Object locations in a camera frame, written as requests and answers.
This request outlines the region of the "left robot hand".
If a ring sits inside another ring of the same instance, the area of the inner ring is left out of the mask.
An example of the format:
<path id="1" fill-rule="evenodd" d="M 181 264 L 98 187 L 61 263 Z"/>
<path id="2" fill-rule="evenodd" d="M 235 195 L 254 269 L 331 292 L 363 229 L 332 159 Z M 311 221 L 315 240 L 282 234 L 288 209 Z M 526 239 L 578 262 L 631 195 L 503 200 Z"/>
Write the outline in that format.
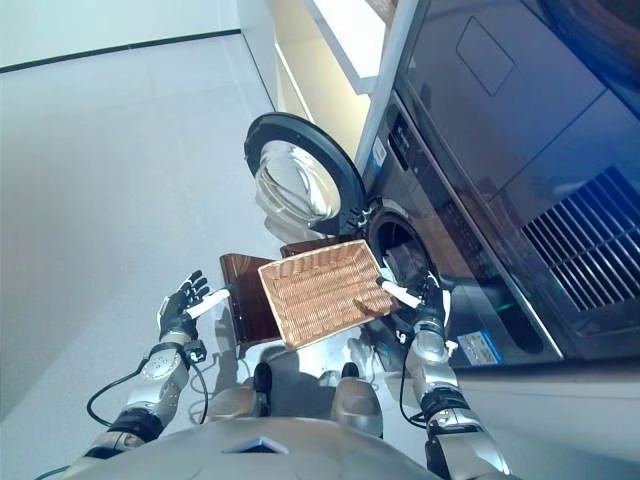
<path id="1" fill-rule="evenodd" d="M 227 300 L 232 287 L 227 285 L 212 291 L 201 270 L 191 273 L 178 287 L 166 296 L 157 313 L 159 340 L 170 335 L 183 335 L 187 342 L 197 340 L 197 320 L 219 303 Z"/>

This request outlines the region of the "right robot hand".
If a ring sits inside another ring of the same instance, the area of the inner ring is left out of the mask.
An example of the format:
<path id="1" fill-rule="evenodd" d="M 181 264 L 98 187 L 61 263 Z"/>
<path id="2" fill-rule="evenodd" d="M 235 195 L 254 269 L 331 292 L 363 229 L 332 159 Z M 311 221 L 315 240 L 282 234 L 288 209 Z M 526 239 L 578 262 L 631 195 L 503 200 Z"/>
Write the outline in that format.
<path id="1" fill-rule="evenodd" d="M 417 290 L 410 290 L 379 276 L 376 284 L 401 304 L 415 312 L 414 324 L 445 337 L 446 310 L 439 280 L 427 271 Z"/>

